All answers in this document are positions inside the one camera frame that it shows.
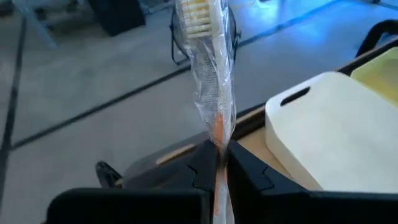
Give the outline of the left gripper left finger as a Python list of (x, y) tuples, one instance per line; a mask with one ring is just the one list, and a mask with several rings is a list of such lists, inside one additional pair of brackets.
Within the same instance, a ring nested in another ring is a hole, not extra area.
[(134, 223), (211, 224), (217, 166), (217, 147), (206, 140), (164, 165), (125, 175), (123, 188), (134, 193)]

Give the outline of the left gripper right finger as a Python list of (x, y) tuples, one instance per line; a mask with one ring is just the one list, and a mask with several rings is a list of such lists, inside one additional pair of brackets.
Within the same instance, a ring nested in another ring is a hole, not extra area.
[(305, 189), (236, 141), (228, 145), (228, 187), (235, 224), (303, 224), (298, 198)]

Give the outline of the orange toothbrush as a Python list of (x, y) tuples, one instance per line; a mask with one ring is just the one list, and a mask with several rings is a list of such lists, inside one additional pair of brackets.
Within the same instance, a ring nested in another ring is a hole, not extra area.
[(227, 184), (227, 146), (236, 124), (228, 0), (175, 4), (197, 86), (195, 104), (218, 151), (213, 224), (235, 224)]

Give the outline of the white plastic bin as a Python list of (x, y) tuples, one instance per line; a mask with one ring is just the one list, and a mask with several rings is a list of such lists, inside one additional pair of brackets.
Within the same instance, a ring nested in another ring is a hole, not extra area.
[(265, 105), (265, 143), (312, 190), (398, 193), (398, 108), (339, 72)]

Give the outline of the yellow plastic bin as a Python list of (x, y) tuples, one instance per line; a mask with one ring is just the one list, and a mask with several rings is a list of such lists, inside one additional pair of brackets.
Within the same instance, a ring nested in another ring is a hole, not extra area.
[(351, 73), (351, 78), (398, 108), (398, 47), (393, 47)]

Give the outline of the black floor box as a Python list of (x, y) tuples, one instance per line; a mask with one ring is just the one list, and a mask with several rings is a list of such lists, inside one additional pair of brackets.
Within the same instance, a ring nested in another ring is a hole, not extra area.
[(88, 0), (97, 21), (111, 37), (146, 24), (138, 0)]

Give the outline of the black frame clamp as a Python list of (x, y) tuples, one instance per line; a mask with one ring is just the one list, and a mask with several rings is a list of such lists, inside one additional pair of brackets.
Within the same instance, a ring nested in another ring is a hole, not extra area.
[(372, 50), (383, 35), (398, 35), (398, 20), (389, 19), (374, 25), (359, 47), (356, 57)]
[(107, 162), (98, 161), (95, 164), (96, 176), (99, 184), (104, 189), (122, 189), (123, 177), (113, 169)]

